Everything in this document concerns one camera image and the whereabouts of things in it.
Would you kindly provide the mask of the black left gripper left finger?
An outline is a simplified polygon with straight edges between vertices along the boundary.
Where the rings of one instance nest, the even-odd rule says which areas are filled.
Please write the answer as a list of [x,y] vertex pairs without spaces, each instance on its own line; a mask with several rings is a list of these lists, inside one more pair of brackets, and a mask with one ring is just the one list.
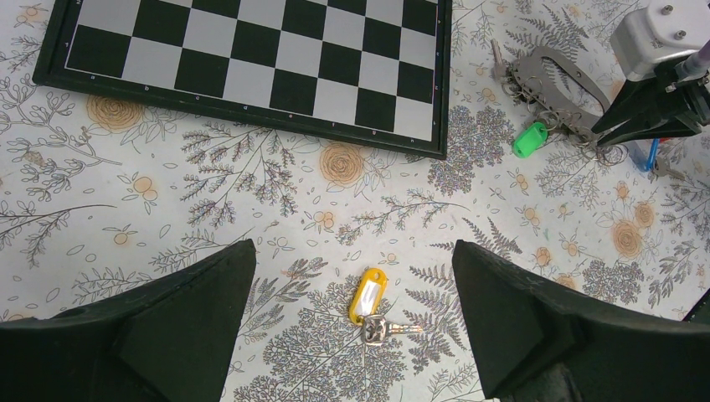
[[3,323],[2,400],[219,400],[255,267],[242,240],[104,300]]

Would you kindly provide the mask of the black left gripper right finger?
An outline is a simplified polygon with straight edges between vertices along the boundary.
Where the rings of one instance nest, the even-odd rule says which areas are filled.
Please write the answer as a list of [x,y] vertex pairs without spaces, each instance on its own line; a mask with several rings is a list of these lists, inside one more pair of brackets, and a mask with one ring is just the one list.
[[708,325],[599,301],[464,240],[452,268],[486,398],[708,400]]

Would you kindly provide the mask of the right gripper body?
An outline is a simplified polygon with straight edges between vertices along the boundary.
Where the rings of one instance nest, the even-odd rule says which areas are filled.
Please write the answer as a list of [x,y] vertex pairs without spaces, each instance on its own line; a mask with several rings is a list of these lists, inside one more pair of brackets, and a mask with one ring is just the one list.
[[676,67],[680,60],[665,64],[667,100],[665,128],[704,128],[709,125],[708,72],[700,78],[681,82]]

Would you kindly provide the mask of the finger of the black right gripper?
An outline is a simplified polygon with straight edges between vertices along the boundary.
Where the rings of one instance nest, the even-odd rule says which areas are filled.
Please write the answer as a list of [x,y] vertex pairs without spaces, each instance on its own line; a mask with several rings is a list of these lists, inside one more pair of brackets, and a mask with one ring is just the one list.
[[659,131],[662,126],[687,112],[686,96],[673,82],[658,78],[627,80],[610,108],[594,124],[592,131]]
[[612,120],[606,116],[596,123],[596,128],[601,131],[610,130],[596,142],[598,147],[610,147],[636,140],[691,137],[700,133],[700,125],[683,116],[670,119],[636,116],[628,120]]

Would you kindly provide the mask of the blue key tag with key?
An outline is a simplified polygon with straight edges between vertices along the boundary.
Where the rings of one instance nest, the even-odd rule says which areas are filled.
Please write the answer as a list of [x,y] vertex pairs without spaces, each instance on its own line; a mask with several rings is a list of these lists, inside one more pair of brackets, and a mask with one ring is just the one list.
[[627,142],[630,159],[640,172],[647,174],[652,183],[661,177],[685,180],[684,173],[672,169],[666,159],[659,157],[658,152],[663,141],[665,138]]

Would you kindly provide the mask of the grey metal key holder plate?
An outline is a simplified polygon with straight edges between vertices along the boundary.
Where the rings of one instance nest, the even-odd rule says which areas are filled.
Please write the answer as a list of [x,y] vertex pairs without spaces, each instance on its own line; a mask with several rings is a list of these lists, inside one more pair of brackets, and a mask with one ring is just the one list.
[[501,47],[495,39],[491,41],[491,51],[493,77],[502,84],[506,94],[523,102],[533,115],[532,122],[526,128],[534,122],[542,122],[548,129],[548,139],[552,135],[564,139],[570,146],[578,148],[584,157],[605,166],[624,161],[626,152],[623,147],[603,149],[596,145],[600,135],[593,133],[591,128],[599,117],[565,95],[546,69],[547,64],[555,65],[563,75],[594,98],[603,112],[607,111],[610,102],[604,92],[575,63],[548,46],[538,46],[511,63],[504,61]]

